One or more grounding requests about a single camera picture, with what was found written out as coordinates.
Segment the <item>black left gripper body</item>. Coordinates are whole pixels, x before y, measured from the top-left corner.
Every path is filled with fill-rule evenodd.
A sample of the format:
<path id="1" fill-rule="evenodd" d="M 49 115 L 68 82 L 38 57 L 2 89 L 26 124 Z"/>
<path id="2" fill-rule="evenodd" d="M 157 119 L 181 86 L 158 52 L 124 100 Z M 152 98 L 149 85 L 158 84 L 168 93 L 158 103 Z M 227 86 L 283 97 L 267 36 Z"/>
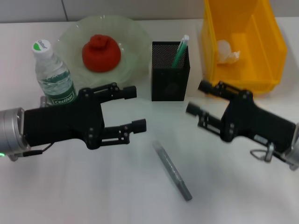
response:
<path id="1" fill-rule="evenodd" d="M 82 140 L 88 149 L 101 146 L 103 115 L 93 89 L 81 89 L 77 98 L 64 105 L 27 110 L 23 133 L 31 147 L 70 139 Z"/>

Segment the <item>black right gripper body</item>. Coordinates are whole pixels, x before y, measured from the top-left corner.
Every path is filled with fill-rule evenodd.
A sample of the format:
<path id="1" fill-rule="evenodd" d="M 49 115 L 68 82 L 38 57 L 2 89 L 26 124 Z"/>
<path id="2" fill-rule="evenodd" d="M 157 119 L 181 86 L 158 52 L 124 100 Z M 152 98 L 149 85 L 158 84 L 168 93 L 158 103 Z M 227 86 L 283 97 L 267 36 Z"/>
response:
<path id="1" fill-rule="evenodd" d="M 221 118 L 220 137 L 231 142 L 235 137 L 243 136 L 251 140 L 260 136 L 267 140 L 261 142 L 267 146 L 273 143 L 278 152 L 284 152 L 291 146 L 295 132 L 295 123 L 258 107 L 251 93 L 240 91 L 225 97 L 229 104 Z"/>

